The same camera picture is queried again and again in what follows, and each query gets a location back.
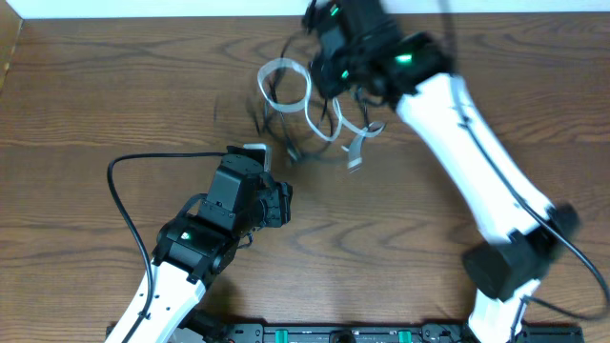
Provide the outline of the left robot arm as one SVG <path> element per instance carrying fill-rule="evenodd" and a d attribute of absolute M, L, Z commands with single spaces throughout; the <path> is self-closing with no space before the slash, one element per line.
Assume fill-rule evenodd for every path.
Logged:
<path fill-rule="evenodd" d="M 166 223 L 143 255 L 145 274 L 128 309 L 107 329 L 109 342 L 177 342 L 187 332 L 205 342 L 227 342 L 229 327 L 197 305 L 244 248 L 243 238 L 291 219 L 293 188 L 271 175 L 265 144 L 230 146 L 220 155 L 206 193 L 193 195 Z"/>

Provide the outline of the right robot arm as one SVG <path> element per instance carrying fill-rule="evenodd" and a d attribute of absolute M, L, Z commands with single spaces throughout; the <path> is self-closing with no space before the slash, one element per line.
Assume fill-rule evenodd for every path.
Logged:
<path fill-rule="evenodd" d="M 320 52 L 310 65 L 318 92 L 334 98 L 363 88 L 425 142 L 468 205 L 482 242 L 463 266 L 476 284 L 468 329 L 478 342 L 509 342 L 527 304 L 580 220 L 554 205 L 520 171 L 495 137 L 428 32 L 405 34 L 377 1 L 313 2 L 302 24 Z"/>

